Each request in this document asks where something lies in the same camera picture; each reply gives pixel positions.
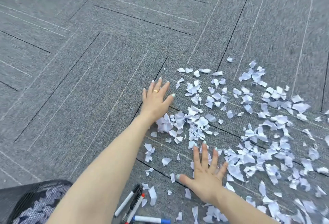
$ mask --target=floor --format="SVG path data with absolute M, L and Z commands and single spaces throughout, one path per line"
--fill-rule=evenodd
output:
M 311 105 L 309 121 L 290 117 L 295 123 L 290 129 L 294 166 L 303 168 L 300 158 L 308 157 L 314 143 L 301 132 L 305 128 L 314 135 L 320 153 L 314 168 L 328 166 L 328 0 L 0 0 L 0 15 L 0 188 L 53 178 L 75 181 L 138 114 L 142 88 L 151 80 L 162 76 L 171 81 L 170 92 L 177 96 L 169 112 L 187 112 L 192 103 L 182 87 L 176 90 L 174 85 L 181 77 L 186 82 L 194 78 L 179 74 L 177 68 L 223 71 L 232 91 L 241 88 L 237 77 L 253 59 L 266 69 L 269 86 L 288 85 L 289 97 L 299 94 Z M 232 63 L 226 61 L 228 56 L 234 58 Z M 200 80 L 205 86 L 210 82 L 209 76 Z M 264 91 L 261 86 L 252 89 L 258 96 Z M 242 111 L 234 100 L 230 109 Z M 201 108 L 227 119 L 225 112 Z M 254 111 L 261 111 L 256 102 Z M 318 116 L 322 122 L 313 121 Z M 209 137 L 208 145 L 237 146 L 248 123 L 261 122 L 255 114 L 244 114 L 212 124 L 220 134 Z M 144 142 L 156 150 L 153 161 L 144 161 L 142 145 L 122 198 L 135 182 L 148 183 L 155 186 L 158 200 L 154 207 L 140 209 L 141 215 L 175 220 L 183 212 L 182 223 L 193 223 L 191 208 L 198 206 L 203 223 L 207 208 L 193 194 L 186 199 L 184 186 L 170 179 L 171 173 L 192 176 L 191 151 L 186 144 L 165 143 L 166 137 L 147 133 Z M 162 165 L 163 157 L 177 154 L 180 161 Z M 144 170 L 150 167 L 154 172 L 146 177 Z M 232 185 L 258 205 L 261 180 L 285 214 L 296 213 L 295 198 L 310 199 L 319 210 L 328 205 L 327 196 L 314 195 L 316 185 L 329 193 L 328 176 L 318 172 L 307 178 L 310 192 L 289 188 L 287 179 L 273 186 L 265 172 Z M 282 198 L 273 195 L 278 191 L 284 193 Z M 319 213 L 310 216 L 313 223 L 321 223 Z

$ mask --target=marker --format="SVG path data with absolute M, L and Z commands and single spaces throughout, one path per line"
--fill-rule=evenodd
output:
M 133 211 L 131 211 L 131 213 L 130 213 L 130 215 L 129 215 L 129 217 L 128 217 L 128 219 L 127 219 L 127 221 L 126 221 L 125 224 L 129 224 L 131 222 L 131 220 L 133 219 L 134 215 L 136 214 L 137 209 L 141 205 L 141 202 L 142 202 L 142 200 L 143 200 L 144 197 L 145 197 L 145 194 L 142 193 L 141 197 L 138 199 L 136 205 L 134 206 Z
M 137 201 L 139 200 L 140 196 L 142 195 L 142 191 L 143 191 L 143 188 L 141 187 L 135 194 L 135 197 L 134 199 L 131 201 L 130 203 L 130 207 L 129 209 L 127 210 L 127 212 L 125 213 L 125 215 L 123 216 L 120 224 L 125 224 L 128 217 L 130 216 L 130 213 L 134 210 L 134 207 L 136 206 L 137 204 Z
M 147 217 L 147 216 L 139 216 L 139 215 L 135 215 L 133 218 L 133 221 L 160 223 L 160 224 L 170 224 L 171 223 L 170 220 L 154 218 L 154 217 Z
M 133 191 L 129 193 L 129 195 L 126 197 L 126 199 L 123 201 L 123 203 L 119 206 L 119 208 L 114 213 L 115 217 L 118 217 L 122 209 L 127 205 L 128 201 L 133 197 L 133 195 L 141 188 L 142 186 L 140 184 L 136 184 Z

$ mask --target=finger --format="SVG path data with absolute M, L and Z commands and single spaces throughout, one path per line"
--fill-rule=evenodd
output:
M 228 163 L 227 162 L 223 163 L 222 167 L 220 168 L 220 170 L 217 173 L 217 178 L 218 179 L 220 179 L 220 180 L 223 179 L 223 177 L 226 174 L 227 166 L 228 166 Z
M 183 174 L 177 174 L 176 179 L 193 191 L 194 180 Z
M 207 143 L 206 141 L 202 142 L 202 160 L 201 160 L 201 166 L 204 170 L 208 170 L 208 149 L 207 149 Z
M 162 98 L 163 98 L 164 95 L 166 94 L 166 92 L 167 92 L 169 86 L 170 86 L 170 83 L 169 83 L 169 81 L 167 81 L 167 82 L 163 85 L 163 87 L 161 87 L 161 89 L 159 90 L 159 93 L 158 93 L 158 94 L 161 95 Z
M 155 85 L 154 80 L 152 80 L 147 90 L 147 96 L 151 95 L 151 93 L 153 92 L 154 85 Z
M 143 89 L 143 93 L 142 93 L 142 101 L 144 102 L 146 100 L 146 89 Z
M 209 167 L 209 172 L 212 173 L 213 175 L 216 172 L 217 169 L 217 162 L 218 162 L 218 152 L 216 149 L 212 151 L 212 161 Z
M 157 90 L 158 92 L 160 91 L 160 87 L 161 87 L 161 84 L 162 84 L 162 78 L 160 77 L 158 82 L 156 83 L 156 85 L 154 86 L 154 90 Z
M 196 146 L 193 147 L 193 163 L 194 170 L 202 168 L 200 163 L 199 149 Z
M 175 98 L 175 93 L 169 95 L 166 98 L 166 100 L 163 102 L 166 105 L 167 108 L 170 106 L 171 102 L 174 101 L 174 98 Z

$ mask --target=forearm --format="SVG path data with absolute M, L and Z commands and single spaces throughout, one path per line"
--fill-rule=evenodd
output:
M 81 174 L 47 224 L 110 223 L 150 124 L 136 117 Z
M 276 220 L 261 212 L 234 192 L 221 188 L 217 191 L 217 208 L 231 224 L 278 224 Z

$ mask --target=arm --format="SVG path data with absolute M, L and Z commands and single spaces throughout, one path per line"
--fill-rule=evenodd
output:
M 193 148 L 194 180 L 185 175 L 177 179 L 189 187 L 201 200 L 218 208 L 231 224 L 278 224 L 234 192 L 225 189 L 222 179 L 226 173 L 227 163 L 217 172 L 218 152 L 212 152 L 212 162 L 208 167 L 208 149 L 205 141 L 202 144 L 202 162 L 200 162 L 197 147 Z
M 161 83 L 160 78 L 143 90 L 140 115 L 80 175 L 47 224 L 111 223 L 146 131 L 174 99 L 175 94 L 163 102 L 169 82 L 160 89 Z

